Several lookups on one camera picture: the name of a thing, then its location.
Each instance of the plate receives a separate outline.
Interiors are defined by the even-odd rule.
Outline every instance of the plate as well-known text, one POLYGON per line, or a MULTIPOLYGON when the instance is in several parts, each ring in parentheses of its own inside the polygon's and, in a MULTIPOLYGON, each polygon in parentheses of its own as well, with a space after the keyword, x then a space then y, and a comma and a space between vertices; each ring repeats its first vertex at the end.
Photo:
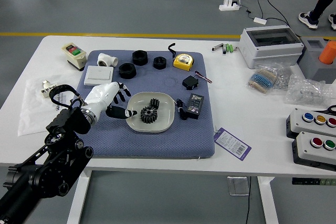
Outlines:
POLYGON ((128 110, 136 110, 138 113, 126 122, 135 131, 158 133, 167 130, 174 121, 175 102, 165 93, 141 92, 131 97, 127 105, 128 110), (151 99, 159 100, 158 117, 153 123, 144 123, 141 120, 140 112, 144 107, 149 106, 151 99))

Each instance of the yellow tape measure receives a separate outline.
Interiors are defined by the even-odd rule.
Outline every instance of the yellow tape measure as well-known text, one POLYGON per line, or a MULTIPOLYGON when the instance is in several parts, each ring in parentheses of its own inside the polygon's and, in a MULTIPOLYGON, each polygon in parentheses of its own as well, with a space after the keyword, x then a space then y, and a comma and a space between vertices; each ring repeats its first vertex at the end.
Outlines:
POLYGON ((177 55, 174 59, 173 66, 180 68, 186 71, 190 71, 191 67, 194 64, 194 59, 190 55, 180 54, 177 55))

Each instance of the green button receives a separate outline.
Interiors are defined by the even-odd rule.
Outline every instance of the green button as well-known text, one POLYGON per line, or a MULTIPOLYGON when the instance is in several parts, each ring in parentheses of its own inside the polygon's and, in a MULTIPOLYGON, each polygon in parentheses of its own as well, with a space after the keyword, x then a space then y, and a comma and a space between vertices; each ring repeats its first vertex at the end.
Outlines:
POLYGON ((76 49, 74 51, 71 52, 73 55, 77 55, 77 54, 80 54, 80 50, 79 49, 76 49))
POLYGON ((326 140, 325 144, 330 148, 335 148, 335 143, 331 140, 326 140))

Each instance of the white table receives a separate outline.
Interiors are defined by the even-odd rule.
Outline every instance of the white table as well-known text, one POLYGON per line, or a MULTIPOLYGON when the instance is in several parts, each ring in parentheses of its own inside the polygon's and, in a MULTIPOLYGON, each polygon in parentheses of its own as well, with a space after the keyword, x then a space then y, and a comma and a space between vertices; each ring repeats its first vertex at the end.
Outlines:
MULTIPOLYGON (((246 87, 254 70, 247 68, 239 51, 222 55, 221 50, 212 51, 211 48, 224 41, 177 39, 45 37, 0 110, 0 165, 21 163, 43 146, 46 132, 17 136, 25 81, 58 73, 73 73, 79 80, 82 72, 70 66, 61 51, 61 47, 69 42, 75 43, 88 54, 93 50, 103 49, 167 51, 173 42, 176 43, 174 49, 177 51, 202 53, 206 76, 213 81, 208 85, 208 89, 214 126, 217 129, 223 127, 240 137, 252 149, 244 161, 240 161, 218 145, 215 146, 213 157, 200 160, 93 158, 79 179, 68 223, 79 222, 92 170, 258 176, 267 223, 278 223, 269 185, 273 177, 336 178, 335 172, 293 162, 293 140, 286 137, 286 118, 296 106, 284 104, 283 95, 264 95, 246 87)), ((298 66, 292 66, 292 70, 302 74, 298 66)))

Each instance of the gray padded mat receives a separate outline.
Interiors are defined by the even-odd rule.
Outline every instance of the gray padded mat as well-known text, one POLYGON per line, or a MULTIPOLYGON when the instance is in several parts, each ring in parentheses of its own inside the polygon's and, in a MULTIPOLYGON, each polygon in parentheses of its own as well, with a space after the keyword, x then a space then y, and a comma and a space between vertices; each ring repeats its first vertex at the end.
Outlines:
MULTIPOLYGON (((198 158, 210 157, 215 153, 207 82, 199 79, 199 86, 194 90, 186 90, 182 86, 182 81, 190 75, 194 76, 195 70, 206 75, 202 54, 197 52, 176 52, 176 55, 187 53, 195 60, 191 71, 185 71, 173 67, 171 52, 148 51, 148 63, 144 66, 135 66, 136 76, 133 79, 126 80, 120 77, 118 67, 123 63, 132 62, 133 51, 92 51, 77 88, 77 91, 83 97, 86 97, 93 87, 84 85, 87 66, 96 66, 98 55, 101 52, 119 59, 118 66, 113 71, 112 81, 123 82, 132 95, 139 92, 162 92, 170 95, 174 100, 181 99, 187 104, 190 94, 196 93, 204 96, 204 102, 198 120, 188 118, 184 121, 180 119, 177 107, 175 107, 175 118, 172 125, 161 133, 137 132, 131 129, 125 120, 109 118, 102 112, 97 125, 88 134, 80 136, 85 146, 93 148, 95 156, 198 158), (153 68, 153 59, 158 56, 167 59, 167 67, 165 69, 157 70, 153 68)), ((125 102, 118 98, 119 104, 117 106, 127 108, 130 97, 125 95, 125 98, 125 102)))

